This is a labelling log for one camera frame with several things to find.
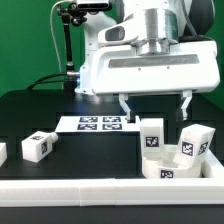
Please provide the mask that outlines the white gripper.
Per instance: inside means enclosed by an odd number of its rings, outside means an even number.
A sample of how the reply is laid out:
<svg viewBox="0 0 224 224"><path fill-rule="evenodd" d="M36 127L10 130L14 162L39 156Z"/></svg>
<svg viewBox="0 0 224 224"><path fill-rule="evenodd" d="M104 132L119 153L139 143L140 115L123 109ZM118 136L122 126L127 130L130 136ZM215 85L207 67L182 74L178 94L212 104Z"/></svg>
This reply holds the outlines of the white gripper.
<svg viewBox="0 0 224 224"><path fill-rule="evenodd" d="M165 55L139 56L129 44L106 40L108 33L115 32L111 27L98 34L100 49L93 57L91 88L97 95L120 94L119 104L128 122L135 121L135 112L127 104L127 94L182 92L179 119L186 120L192 92L210 92L218 86L215 41L184 42L172 45Z"/></svg>

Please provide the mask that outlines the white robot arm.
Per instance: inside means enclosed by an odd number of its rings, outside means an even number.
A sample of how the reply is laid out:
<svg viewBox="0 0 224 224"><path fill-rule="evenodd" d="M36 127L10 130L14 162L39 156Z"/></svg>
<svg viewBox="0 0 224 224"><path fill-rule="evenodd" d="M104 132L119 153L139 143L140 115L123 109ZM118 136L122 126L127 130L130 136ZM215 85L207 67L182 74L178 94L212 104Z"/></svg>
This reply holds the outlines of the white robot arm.
<svg viewBox="0 0 224 224"><path fill-rule="evenodd" d="M217 45L204 38L213 19L212 0L123 0L124 17L105 12L110 0L77 0L85 34L80 90L93 96L117 95L129 122L135 120L130 96L179 94L180 116L194 93L220 82Z"/></svg>

